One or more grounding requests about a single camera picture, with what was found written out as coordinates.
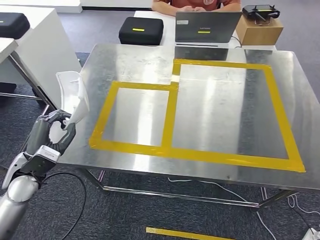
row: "orange shirt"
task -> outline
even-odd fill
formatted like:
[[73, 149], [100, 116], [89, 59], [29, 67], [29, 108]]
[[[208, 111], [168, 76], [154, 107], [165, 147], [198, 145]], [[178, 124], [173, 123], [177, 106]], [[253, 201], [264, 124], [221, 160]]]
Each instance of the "orange shirt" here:
[[[185, 6], [202, 7], [207, 11], [216, 10], [217, 7], [218, 0], [161, 0], [165, 3], [171, 2], [172, 6], [176, 8], [183, 8]], [[241, 3], [241, 0], [220, 0], [220, 3], [224, 6], [228, 4]]]

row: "black case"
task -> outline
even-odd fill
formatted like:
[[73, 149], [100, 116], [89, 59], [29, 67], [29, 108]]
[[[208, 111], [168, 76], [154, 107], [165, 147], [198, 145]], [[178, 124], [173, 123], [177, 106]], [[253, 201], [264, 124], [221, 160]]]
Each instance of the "black case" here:
[[128, 17], [118, 32], [122, 44], [160, 45], [164, 34], [162, 19]]
[[29, 28], [23, 13], [0, 12], [0, 38], [20, 39]]

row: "person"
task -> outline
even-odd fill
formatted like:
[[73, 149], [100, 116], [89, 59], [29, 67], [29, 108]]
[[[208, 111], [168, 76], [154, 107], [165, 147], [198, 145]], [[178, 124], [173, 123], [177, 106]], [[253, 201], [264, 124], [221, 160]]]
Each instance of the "person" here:
[[[217, 9], [220, 4], [223, 7]], [[153, 0], [152, 9], [176, 16], [177, 12], [240, 12], [241, 0]]]

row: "cardboard box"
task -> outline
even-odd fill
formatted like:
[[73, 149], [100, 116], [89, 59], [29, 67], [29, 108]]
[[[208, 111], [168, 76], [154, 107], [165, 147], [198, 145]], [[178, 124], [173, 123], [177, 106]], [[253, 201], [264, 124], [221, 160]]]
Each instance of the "cardboard box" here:
[[278, 18], [271, 18], [269, 24], [258, 25], [242, 15], [235, 31], [242, 45], [275, 45], [282, 29], [284, 26]]

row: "person's hand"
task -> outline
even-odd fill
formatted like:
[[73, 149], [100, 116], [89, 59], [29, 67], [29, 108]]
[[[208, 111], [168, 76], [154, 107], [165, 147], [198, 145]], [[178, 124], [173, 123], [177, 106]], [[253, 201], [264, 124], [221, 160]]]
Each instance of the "person's hand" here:
[[205, 8], [202, 6], [197, 6], [194, 9], [195, 12], [207, 12]]
[[179, 8], [177, 11], [178, 12], [193, 12], [194, 9], [192, 6], [184, 6], [184, 7]]

